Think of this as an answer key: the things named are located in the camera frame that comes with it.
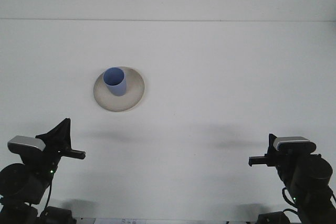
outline black cable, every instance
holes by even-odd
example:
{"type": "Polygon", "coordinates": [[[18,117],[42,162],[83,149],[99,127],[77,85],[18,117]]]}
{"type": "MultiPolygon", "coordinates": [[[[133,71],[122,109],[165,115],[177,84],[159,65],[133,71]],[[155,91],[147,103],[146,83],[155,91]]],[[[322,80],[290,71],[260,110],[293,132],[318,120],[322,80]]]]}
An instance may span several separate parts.
{"type": "Polygon", "coordinates": [[[292,213],[294,213],[294,214],[296,214],[297,216],[298,216],[298,212],[296,212],[295,210],[293,210],[293,209],[290,209],[290,208],[286,208],[284,211],[282,211],[282,212],[292,212],[292,213]]]}
{"type": "Polygon", "coordinates": [[[50,201],[50,196],[51,196],[51,186],[52,186],[52,184],[53,184],[53,181],[50,182],[48,199],[47,199],[46,206],[44,207],[44,209],[47,208],[47,206],[48,206],[48,204],[49,204],[49,201],[50,201]]]}
{"type": "Polygon", "coordinates": [[[287,198],[287,196],[286,196],[286,194],[285,194],[285,190],[286,190],[286,188],[284,187],[284,188],[282,189],[282,196],[283,196],[283,199],[285,200],[285,202],[287,202],[288,204],[290,204],[292,207],[297,208],[297,206],[295,205],[295,203],[293,203],[292,201],[290,201],[290,200],[287,198]]]}

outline blue cup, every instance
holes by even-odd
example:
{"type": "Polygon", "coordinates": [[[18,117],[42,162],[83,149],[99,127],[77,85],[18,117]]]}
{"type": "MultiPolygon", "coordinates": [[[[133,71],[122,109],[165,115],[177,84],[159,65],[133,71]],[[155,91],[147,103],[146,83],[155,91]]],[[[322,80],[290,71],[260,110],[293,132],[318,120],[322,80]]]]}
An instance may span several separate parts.
{"type": "Polygon", "coordinates": [[[126,76],[120,68],[109,68],[103,75],[103,81],[110,92],[118,97],[126,93],[126,76]]]}

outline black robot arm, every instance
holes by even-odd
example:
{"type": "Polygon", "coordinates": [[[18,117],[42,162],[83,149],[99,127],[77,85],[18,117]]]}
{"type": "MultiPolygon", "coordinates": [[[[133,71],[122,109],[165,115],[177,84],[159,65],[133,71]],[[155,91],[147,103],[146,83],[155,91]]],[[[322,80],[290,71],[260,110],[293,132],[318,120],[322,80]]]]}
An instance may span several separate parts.
{"type": "Polygon", "coordinates": [[[277,169],[302,224],[335,224],[333,192],[328,186],[332,167],[320,154],[312,154],[315,150],[316,145],[303,137],[270,134],[267,153],[250,157],[249,165],[266,164],[277,169]]]}

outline white table surface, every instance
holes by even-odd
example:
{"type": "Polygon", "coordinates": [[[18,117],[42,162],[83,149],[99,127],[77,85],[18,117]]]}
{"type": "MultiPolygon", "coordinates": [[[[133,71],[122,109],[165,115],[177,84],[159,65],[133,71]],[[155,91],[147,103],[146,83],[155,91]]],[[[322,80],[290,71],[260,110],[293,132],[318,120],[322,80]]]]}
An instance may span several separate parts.
{"type": "Polygon", "coordinates": [[[248,166],[270,132],[311,139],[336,165],[336,23],[0,20],[0,29],[1,167],[20,162],[12,137],[70,117],[72,146],[87,158],[61,160],[50,204],[74,216],[245,221],[283,210],[275,169],[248,166]],[[111,66],[144,77],[129,112],[93,98],[111,66]]]}

